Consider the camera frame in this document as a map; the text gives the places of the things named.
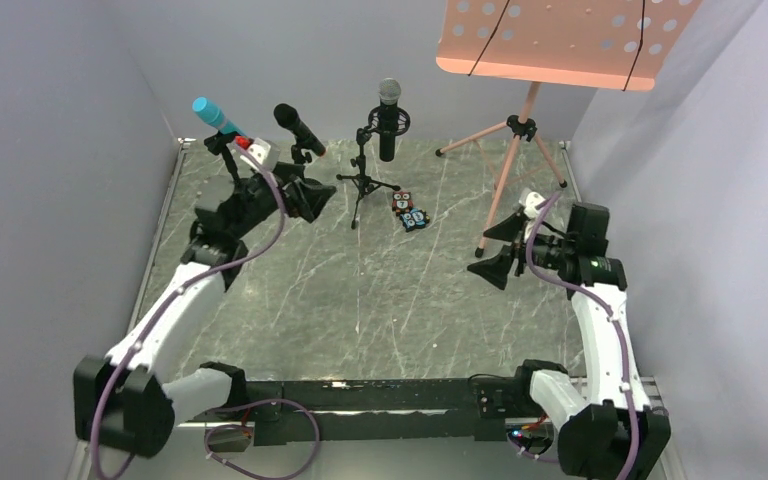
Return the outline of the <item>black tripod shock-mount stand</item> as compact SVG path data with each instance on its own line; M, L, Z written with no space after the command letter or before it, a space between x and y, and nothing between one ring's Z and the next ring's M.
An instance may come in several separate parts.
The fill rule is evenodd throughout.
M358 209L360 202L364 198L368 197L370 194L381 187L389 188L392 191L399 191L401 189L400 185L390 184L373 179L370 175L367 174L366 171L367 158L365 155L365 145L370 141L374 134L379 135L378 111L379 106L372 109L368 114L367 124L358 128L356 131L355 141L358 145L359 153L356 157L350 159L350 164L352 167L356 167L358 169L358 173L355 175L336 175L336 179L338 181L351 181L357 188L355 207L350 224L350 228L352 230L356 230L358 227ZM396 138L405 134L410 128L410 124L411 120L409 114L404 109L399 107L399 127L396 133Z

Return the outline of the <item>blue microphone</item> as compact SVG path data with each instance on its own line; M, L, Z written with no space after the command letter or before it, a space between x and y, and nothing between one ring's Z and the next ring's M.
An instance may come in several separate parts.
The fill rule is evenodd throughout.
M222 134L235 134L249 143L249 137L232 122L223 110L207 97L201 96L192 102L192 111L208 126L213 127Z

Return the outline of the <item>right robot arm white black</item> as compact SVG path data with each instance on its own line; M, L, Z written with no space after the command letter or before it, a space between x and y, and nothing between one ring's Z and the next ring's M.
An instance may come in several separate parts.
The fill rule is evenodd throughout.
M554 197L535 192L515 212L487 229L502 249L468 266L494 287L511 275L531 272L562 287L583 342L586 385L573 384L567 370L526 360L514 384L537 404L555 429L551 441L561 470L585 479L645 479L666 447L671 426L657 413L636 367L627 326L628 282L623 264L607 256L607 208L576 202L565 231L541 233Z

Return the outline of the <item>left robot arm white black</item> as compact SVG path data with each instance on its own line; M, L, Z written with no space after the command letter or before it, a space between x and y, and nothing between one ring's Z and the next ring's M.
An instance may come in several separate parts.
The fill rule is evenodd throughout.
M272 214L281 222L312 223L335 193L335 186L305 177L303 166L283 162L247 178L214 176L204 182L189 243L164 293L104 356L88 355L74 370L76 434L93 453L108 447L151 458L174 427L248 403L243 369L207 362L171 380L171 358L193 338L242 266L266 252L265 247L249 251L244 236Z

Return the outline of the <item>glitter black microphone silver head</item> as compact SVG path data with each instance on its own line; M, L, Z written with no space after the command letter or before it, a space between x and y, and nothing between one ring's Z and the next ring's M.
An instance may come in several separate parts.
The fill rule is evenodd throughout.
M398 100L401 86L393 78L385 78L379 84L379 137L380 154L383 162L390 162L395 157L396 133L399 127Z

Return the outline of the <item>black round-base mic stand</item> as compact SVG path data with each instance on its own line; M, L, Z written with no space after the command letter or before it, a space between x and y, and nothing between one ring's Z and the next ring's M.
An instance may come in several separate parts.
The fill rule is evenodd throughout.
M298 143L291 146L290 152L292 161L295 165L306 166L313 162L312 152Z
M238 134L236 132L222 133L217 131L214 135L203 140L204 146L211 154L222 158L235 189L238 189L242 184L236 160L230 149L230 146L235 144L237 137Z

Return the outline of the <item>black microphone orange end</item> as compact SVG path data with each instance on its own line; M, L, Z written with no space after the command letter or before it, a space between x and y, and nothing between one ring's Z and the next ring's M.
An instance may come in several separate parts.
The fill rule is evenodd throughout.
M295 138L296 144L305 150L310 150L317 157L326 154L326 147L312 130L301 120L298 111L286 104L275 106L273 116L279 126L288 130Z

